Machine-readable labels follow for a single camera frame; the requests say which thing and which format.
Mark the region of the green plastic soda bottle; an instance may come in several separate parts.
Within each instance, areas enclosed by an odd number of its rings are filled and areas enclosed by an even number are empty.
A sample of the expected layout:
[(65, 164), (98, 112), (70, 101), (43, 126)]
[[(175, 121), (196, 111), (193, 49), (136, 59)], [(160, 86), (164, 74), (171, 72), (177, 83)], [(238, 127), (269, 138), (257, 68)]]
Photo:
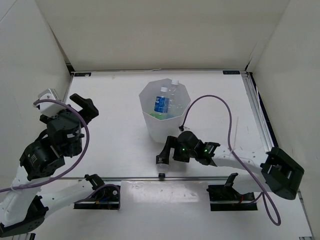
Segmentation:
[(167, 118), (166, 114), (158, 113), (158, 112), (152, 112), (149, 115), (160, 120), (160, 121), (165, 120)]

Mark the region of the blue Pocari Sweat bottle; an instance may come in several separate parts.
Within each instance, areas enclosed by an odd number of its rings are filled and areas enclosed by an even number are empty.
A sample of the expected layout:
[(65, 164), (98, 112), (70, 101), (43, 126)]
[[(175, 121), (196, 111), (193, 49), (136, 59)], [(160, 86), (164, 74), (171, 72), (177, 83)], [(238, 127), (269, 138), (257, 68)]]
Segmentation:
[(155, 97), (154, 112), (156, 114), (166, 114), (168, 112), (168, 88), (161, 87), (160, 92)]

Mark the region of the clear unlabeled plastic bottle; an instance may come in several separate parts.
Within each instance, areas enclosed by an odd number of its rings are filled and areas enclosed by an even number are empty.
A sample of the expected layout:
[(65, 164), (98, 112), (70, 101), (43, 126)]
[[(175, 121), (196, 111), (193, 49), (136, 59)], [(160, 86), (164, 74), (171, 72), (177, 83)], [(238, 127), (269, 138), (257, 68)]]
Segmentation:
[(181, 116), (184, 108), (184, 87), (178, 80), (172, 79), (168, 92), (169, 102), (167, 107), (167, 119)]

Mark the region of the clear bottle black label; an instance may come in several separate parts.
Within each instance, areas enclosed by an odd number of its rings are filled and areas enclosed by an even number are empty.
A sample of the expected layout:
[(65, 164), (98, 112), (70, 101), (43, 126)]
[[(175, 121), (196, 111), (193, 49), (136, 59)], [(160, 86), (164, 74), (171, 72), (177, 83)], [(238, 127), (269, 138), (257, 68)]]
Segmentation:
[(169, 170), (169, 165), (165, 163), (157, 163), (156, 170), (158, 172), (158, 179), (160, 181), (164, 181)]

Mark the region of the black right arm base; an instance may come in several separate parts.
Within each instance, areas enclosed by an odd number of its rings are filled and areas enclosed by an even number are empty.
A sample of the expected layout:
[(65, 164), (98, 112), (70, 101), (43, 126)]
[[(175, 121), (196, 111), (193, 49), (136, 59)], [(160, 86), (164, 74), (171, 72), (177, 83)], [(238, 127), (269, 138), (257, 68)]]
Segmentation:
[(209, 194), (211, 212), (248, 212), (257, 211), (256, 198), (253, 192), (240, 194), (234, 188), (238, 173), (232, 173), (223, 184), (209, 184), (206, 191)]

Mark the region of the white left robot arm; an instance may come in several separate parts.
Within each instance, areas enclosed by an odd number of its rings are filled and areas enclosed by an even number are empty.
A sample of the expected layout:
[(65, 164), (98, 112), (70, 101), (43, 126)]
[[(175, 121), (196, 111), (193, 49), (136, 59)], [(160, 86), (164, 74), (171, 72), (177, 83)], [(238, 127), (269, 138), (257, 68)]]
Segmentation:
[(97, 174), (87, 174), (77, 184), (55, 193), (41, 192), (43, 186), (60, 178), (56, 170), (65, 165), (66, 157), (83, 159), (90, 141), (89, 122), (99, 115), (91, 99), (78, 94), (70, 99), (80, 110), (61, 102), (50, 90), (41, 93), (34, 103), (45, 129), (25, 148), (11, 186), (2, 190), (2, 238), (28, 234), (50, 215), (72, 204), (78, 209), (120, 209), (120, 187), (105, 183)]

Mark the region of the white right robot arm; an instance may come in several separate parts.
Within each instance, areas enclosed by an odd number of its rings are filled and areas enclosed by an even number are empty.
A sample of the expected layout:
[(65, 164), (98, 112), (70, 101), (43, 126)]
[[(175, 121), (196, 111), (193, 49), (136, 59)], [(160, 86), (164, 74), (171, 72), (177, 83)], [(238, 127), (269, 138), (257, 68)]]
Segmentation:
[(202, 142), (191, 131), (184, 131), (178, 137), (167, 137), (163, 150), (156, 156), (158, 176), (161, 179), (166, 176), (170, 158), (185, 163), (195, 159), (204, 166), (247, 171), (249, 176), (232, 173), (228, 177), (224, 193), (230, 200), (236, 200), (248, 192), (257, 192), (261, 186), (266, 192), (294, 200), (305, 172), (279, 147), (272, 147), (266, 153), (231, 151), (217, 142)]

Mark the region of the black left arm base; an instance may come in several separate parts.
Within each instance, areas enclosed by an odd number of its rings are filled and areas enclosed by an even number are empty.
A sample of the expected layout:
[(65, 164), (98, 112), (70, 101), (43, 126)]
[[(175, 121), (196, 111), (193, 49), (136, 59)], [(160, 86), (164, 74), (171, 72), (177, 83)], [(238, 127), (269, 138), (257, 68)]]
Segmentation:
[(83, 200), (74, 203), (76, 210), (119, 210), (121, 186), (111, 183), (96, 183), (87, 180), (91, 184), (92, 193)]

